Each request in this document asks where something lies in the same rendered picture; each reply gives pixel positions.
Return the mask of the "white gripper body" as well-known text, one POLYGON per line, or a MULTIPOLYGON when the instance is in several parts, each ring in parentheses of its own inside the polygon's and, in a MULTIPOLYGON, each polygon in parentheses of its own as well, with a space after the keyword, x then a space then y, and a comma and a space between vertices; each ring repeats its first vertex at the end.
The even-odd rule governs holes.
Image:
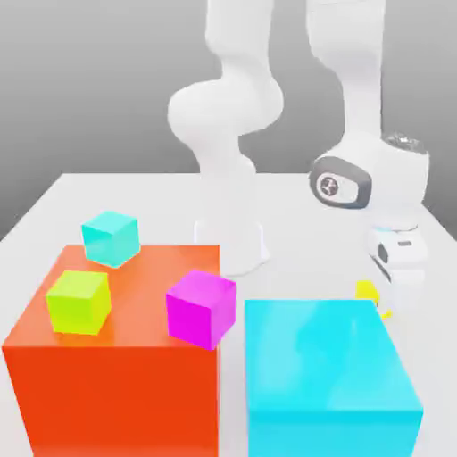
POLYGON ((408 312, 416 307, 425 285, 425 262, 418 257, 394 254, 384 262, 377 254, 370 255, 371 280, 379 293, 381 312, 408 312))

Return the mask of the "small yellow cube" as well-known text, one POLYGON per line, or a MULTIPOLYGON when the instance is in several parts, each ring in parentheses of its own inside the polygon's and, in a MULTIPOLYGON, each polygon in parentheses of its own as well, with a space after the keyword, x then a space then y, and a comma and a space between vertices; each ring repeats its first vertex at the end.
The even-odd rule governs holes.
POLYGON ((389 319, 393 316, 392 310, 382 300, 381 294, 377 290, 373 282, 367 279, 358 280, 355 286, 355 298, 359 300, 372 301, 378 313, 383 320, 389 319))

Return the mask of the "small magenta cube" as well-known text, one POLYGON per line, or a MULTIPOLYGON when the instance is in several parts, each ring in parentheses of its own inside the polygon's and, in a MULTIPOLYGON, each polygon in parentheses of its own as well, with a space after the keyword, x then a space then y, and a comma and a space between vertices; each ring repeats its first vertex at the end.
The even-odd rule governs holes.
POLYGON ((235 281, 191 270, 166 293, 169 335, 214 350, 235 324, 236 304, 235 281))

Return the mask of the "small turquoise cube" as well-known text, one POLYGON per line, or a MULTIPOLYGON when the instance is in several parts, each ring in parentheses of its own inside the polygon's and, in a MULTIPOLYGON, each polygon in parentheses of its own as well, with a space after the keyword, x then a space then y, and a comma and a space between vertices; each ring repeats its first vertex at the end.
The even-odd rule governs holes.
POLYGON ((113 269, 140 252, 137 218, 106 211, 81 225, 88 260, 113 269))

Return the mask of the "small lime green cube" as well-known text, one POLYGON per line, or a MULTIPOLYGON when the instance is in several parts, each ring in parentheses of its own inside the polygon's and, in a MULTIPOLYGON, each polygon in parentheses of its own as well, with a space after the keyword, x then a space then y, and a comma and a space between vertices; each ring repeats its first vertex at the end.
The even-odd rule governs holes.
POLYGON ((65 270, 46 293, 54 333, 96 336, 112 310, 108 275, 65 270))

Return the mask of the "large cyan box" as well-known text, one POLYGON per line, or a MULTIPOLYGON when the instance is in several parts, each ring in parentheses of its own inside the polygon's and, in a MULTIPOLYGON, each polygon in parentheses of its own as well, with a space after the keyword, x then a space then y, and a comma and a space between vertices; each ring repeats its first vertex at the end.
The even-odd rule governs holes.
POLYGON ((248 457, 412 457, 423 407, 374 303, 245 302, 248 457))

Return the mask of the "large orange box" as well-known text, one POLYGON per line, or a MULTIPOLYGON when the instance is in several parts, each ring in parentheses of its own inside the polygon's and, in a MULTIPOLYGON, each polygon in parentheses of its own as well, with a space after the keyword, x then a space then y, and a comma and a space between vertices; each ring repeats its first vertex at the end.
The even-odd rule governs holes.
POLYGON ((165 295, 191 270, 217 273, 209 245, 145 245, 108 270, 112 311, 96 336, 53 332, 46 292, 93 270, 65 246, 3 344, 34 457, 219 457, 220 355, 170 337, 165 295))

